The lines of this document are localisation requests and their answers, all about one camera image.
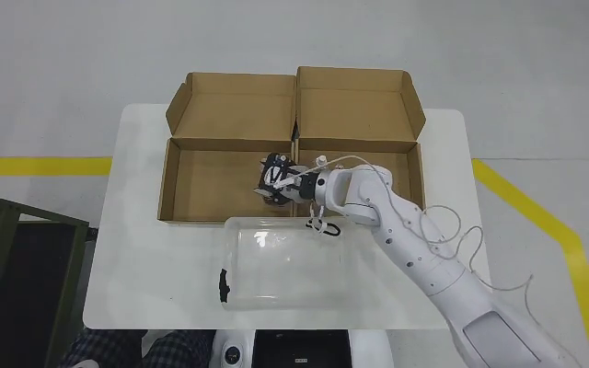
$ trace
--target black panel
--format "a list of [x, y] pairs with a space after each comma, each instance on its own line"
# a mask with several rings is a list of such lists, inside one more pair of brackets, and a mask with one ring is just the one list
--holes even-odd
[[42, 367], [75, 227], [19, 224], [0, 280], [0, 357], [5, 367]]
[[258, 330], [252, 368], [352, 368], [347, 330]]

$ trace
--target gray floor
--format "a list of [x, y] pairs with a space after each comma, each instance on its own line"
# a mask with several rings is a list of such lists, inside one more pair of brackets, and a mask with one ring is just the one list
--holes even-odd
[[[587, 252], [588, 18], [584, 0], [4, 2], [0, 156], [111, 155], [122, 108], [168, 103], [189, 71], [400, 68], [424, 107], [461, 110], [472, 156], [576, 231]], [[106, 184], [0, 177], [0, 196], [98, 226]], [[532, 309], [589, 365], [560, 245], [478, 191], [493, 282], [534, 272]], [[502, 297], [522, 307], [520, 293]], [[445, 333], [391, 331], [398, 366], [459, 366]]]

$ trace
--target cable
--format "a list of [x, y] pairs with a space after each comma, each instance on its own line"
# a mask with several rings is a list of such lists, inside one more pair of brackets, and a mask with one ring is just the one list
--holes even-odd
[[[368, 161], [366, 161], [365, 159], [361, 158], [360, 156], [357, 155], [345, 155], [342, 157], [338, 157], [336, 159], [333, 159], [323, 165], [319, 165], [313, 168], [308, 169], [307, 171], [304, 171], [302, 173], [299, 173], [297, 175], [294, 175], [292, 177], [290, 177], [289, 179], [294, 179], [294, 178], [298, 178], [303, 176], [304, 174], [308, 174], [310, 172], [313, 172], [317, 169], [323, 168], [323, 167], [327, 167], [330, 164], [345, 160], [345, 159], [349, 159], [349, 158], [355, 158], [365, 164], [367, 164], [372, 170], [374, 170], [374, 172], [377, 174], [378, 178], [380, 179], [380, 182], [383, 184], [383, 186], [385, 187], [385, 192], [387, 193], [388, 196], [388, 201], [389, 204], [391, 205], [391, 207], [393, 208], [393, 211], [395, 212], [395, 214], [398, 216], [398, 218], [401, 220], [401, 222], [404, 224], [404, 226], [411, 230], [411, 232], [416, 235], [419, 239], [423, 240], [424, 242], [427, 243], [428, 248], [430, 250], [430, 252], [432, 252], [435, 256], [440, 257], [442, 259], [454, 259], [458, 256], [458, 252], [460, 250], [460, 246], [462, 245], [462, 242], [465, 240], [465, 238], [467, 237], [467, 235], [473, 231], [474, 229], [479, 229], [480, 231], [480, 240], [479, 240], [479, 244], [477, 245], [477, 248], [475, 249], [474, 253], [472, 254], [472, 256], [470, 256], [470, 259], [468, 260], [468, 269], [470, 270], [470, 272], [477, 278], [479, 279], [479, 281], [491, 288], [492, 290], [497, 290], [500, 292], [512, 292], [515, 290], [519, 290], [521, 288], [525, 288], [524, 289], [524, 303], [525, 303], [525, 310], [526, 312], [529, 314], [530, 318], [534, 321], [534, 323], [536, 323], [536, 325], [538, 325], [538, 327], [556, 344], [558, 345], [561, 349], [563, 349], [567, 354], [569, 354], [570, 357], [572, 357], [572, 359], [574, 360], [574, 362], [576, 363], [577, 366], [579, 366], [579, 368], [583, 368], [581, 366], [581, 363], [579, 362], [579, 360], [577, 359], [576, 356], [574, 356], [574, 354], [572, 354], [567, 348], [565, 348], [561, 343], [559, 343], [548, 331], [546, 331], [546, 329], [540, 324], [540, 322], [537, 320], [537, 318], [534, 316], [534, 314], [532, 313], [529, 303], [528, 303], [528, 298], [527, 298], [527, 294], [528, 294], [528, 290], [529, 290], [529, 286], [532, 283], [532, 280], [534, 279], [534, 274], [530, 274], [530, 276], [527, 278], [527, 280], [520, 284], [517, 285], [515, 287], [510, 287], [510, 288], [502, 288], [502, 287], [497, 287], [497, 286], [493, 286], [490, 283], [484, 281], [480, 275], [473, 269], [472, 267], [472, 263], [474, 261], [474, 258], [477, 256], [477, 254], [479, 254], [480, 249], [482, 248], [482, 242], [483, 242], [483, 238], [484, 238], [484, 232], [481, 226], [479, 225], [474, 225], [471, 226], [461, 237], [460, 240], [458, 241], [458, 245], [456, 246], [456, 252], [451, 256], [451, 257], [445, 257], [445, 256], [441, 256], [440, 254], [437, 254], [435, 252], [433, 252], [432, 247], [435, 245], [439, 245], [439, 244], [447, 244], [448, 242], [452, 241], [453, 239], [455, 239], [458, 234], [460, 233], [460, 229], [462, 227], [462, 219], [460, 217], [460, 215], [452, 208], [448, 207], [448, 206], [444, 206], [444, 205], [434, 205], [434, 206], [430, 206], [430, 207], [426, 207], [422, 212], [421, 212], [421, 216], [420, 216], [420, 231], [422, 232], [422, 236], [420, 236], [419, 234], [417, 234], [415, 231], [413, 231], [412, 228], [410, 228], [408, 226], [408, 222], [405, 221], [405, 219], [403, 218], [403, 216], [398, 212], [397, 208], [395, 208], [395, 205], [393, 203], [393, 199], [390, 195], [390, 190], [389, 187], [387, 185], [387, 183], [385, 182], [385, 180], [382, 178], [380, 172], [376, 169], [376, 167], [374, 165], [372, 165], [371, 163], [369, 163]], [[281, 184], [281, 182], [277, 182], [274, 184], [274, 188], [276, 188], [276, 186], [279, 186]], [[444, 208], [447, 209], [448, 211], [450, 211], [451, 213], [453, 213], [456, 216], [456, 219], [458, 220], [458, 228], [456, 230], [456, 232], [448, 239], [445, 239], [442, 236], [442, 240], [430, 240], [425, 236], [425, 233], [423, 232], [423, 223], [422, 223], [422, 219], [424, 217], [424, 215], [426, 214], [426, 212], [428, 211], [428, 209], [432, 209], [432, 208]]]

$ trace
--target open cardboard box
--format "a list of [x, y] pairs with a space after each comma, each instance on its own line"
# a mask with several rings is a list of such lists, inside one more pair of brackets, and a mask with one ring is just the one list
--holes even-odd
[[[302, 66], [296, 84], [299, 164], [313, 167], [319, 155], [358, 155], [390, 170], [393, 190], [424, 208], [417, 137], [425, 115], [407, 72]], [[308, 213], [308, 206], [297, 206], [298, 216]]]
[[293, 75], [190, 73], [166, 113], [167, 142], [157, 218], [223, 222], [232, 216], [291, 216], [253, 189], [260, 160], [294, 156]]
[[307, 216], [307, 206], [272, 207], [254, 193], [260, 160], [270, 152], [308, 167], [319, 155], [359, 155], [392, 172], [398, 195], [425, 204], [416, 142], [425, 117], [406, 72], [300, 67], [297, 77], [190, 73], [166, 117], [172, 137], [159, 220]]

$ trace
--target person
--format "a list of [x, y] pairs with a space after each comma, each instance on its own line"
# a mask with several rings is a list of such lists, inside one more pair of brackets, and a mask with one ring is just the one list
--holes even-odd
[[157, 339], [142, 357], [141, 341], [147, 330], [85, 328], [75, 338], [58, 367], [206, 368], [215, 332], [174, 330]]

